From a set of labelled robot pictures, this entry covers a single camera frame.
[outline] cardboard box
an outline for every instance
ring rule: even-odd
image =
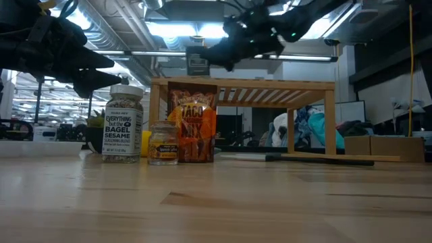
[[[422,138],[353,136],[345,138],[346,155],[400,156],[403,162],[425,162]]]

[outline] table leg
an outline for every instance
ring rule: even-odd
[[[148,128],[154,124],[155,121],[159,120],[159,109],[160,109],[160,94],[161,87],[156,84],[152,84],[150,91],[150,107],[148,108]]]
[[[293,109],[287,109],[288,114],[288,124],[287,124],[287,137],[288,137],[288,153],[294,153],[294,110]]]
[[[336,154],[336,121],[335,121],[335,93],[326,90],[324,97],[325,110],[325,154]]]

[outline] ceiling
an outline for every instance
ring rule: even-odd
[[[292,6],[304,5],[312,0],[293,0]],[[65,0],[57,0],[58,8],[61,8]],[[251,1],[239,0],[242,5],[249,6]],[[407,11],[403,0],[368,0],[357,1],[356,7],[349,16],[328,36],[328,38],[341,40],[342,44],[367,43],[372,38],[385,34],[389,29],[397,26],[406,19]],[[185,25],[192,26],[191,31],[200,31],[206,25],[221,26],[223,17],[237,14],[237,10],[216,1],[189,0],[167,1],[163,8],[153,11],[141,8],[142,0],[80,0],[79,8],[71,16],[70,20],[85,28],[89,39],[89,49],[108,50],[182,50],[185,46],[199,45],[190,40],[184,28]],[[335,9],[322,20],[319,20],[306,34],[306,39],[297,43],[285,43],[283,54],[297,55],[335,55],[333,47],[328,47],[323,41],[323,34],[329,29],[333,21],[340,20],[347,12],[352,1]],[[350,18],[359,12],[373,9],[377,17],[365,24],[353,24]],[[289,11],[287,5],[279,5],[276,11]],[[178,38],[162,38],[152,35],[161,31],[164,25],[170,26],[171,32],[180,35]],[[207,32],[216,33],[218,30],[211,29]],[[218,43],[220,38],[206,38],[205,44],[211,47]],[[149,86],[151,76],[181,75],[186,73],[186,62],[176,57],[154,58],[154,57],[132,57],[116,58],[116,66],[104,70],[114,75],[129,77],[131,85],[145,88]],[[238,69],[264,69],[271,72],[280,64],[280,61],[244,60],[236,68]],[[35,91],[38,84],[29,74],[19,74],[17,91],[13,106],[13,115],[22,119],[33,119],[36,103]],[[95,96],[92,109],[101,110],[109,99],[109,89],[103,88],[94,92]],[[41,103],[42,120],[48,122],[84,121],[88,112],[88,101],[82,100],[73,91],[72,86],[48,81],[43,84],[43,102]]]

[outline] yellow cup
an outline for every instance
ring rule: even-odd
[[[149,152],[149,138],[150,138],[150,135],[151,135],[150,131],[142,131],[141,157],[147,157],[147,154]]]

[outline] black equipment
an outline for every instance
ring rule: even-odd
[[[119,84],[120,77],[97,71],[114,61],[84,47],[83,30],[66,19],[78,0],[68,0],[58,18],[39,7],[39,0],[0,0],[0,70],[44,76],[73,83],[82,98],[98,88]]]
[[[222,3],[236,7],[226,1]],[[244,11],[236,7],[240,15],[230,16],[223,23],[223,30],[228,37],[215,46],[202,50],[200,56],[210,64],[223,66],[230,72],[234,64],[242,59],[256,55],[265,58],[270,52],[280,55],[284,46],[279,42],[278,35],[289,43],[296,42],[315,21],[344,3],[346,0],[314,0],[306,5],[293,6],[280,16],[270,16],[269,7],[278,4],[273,0],[265,0],[263,4]]]

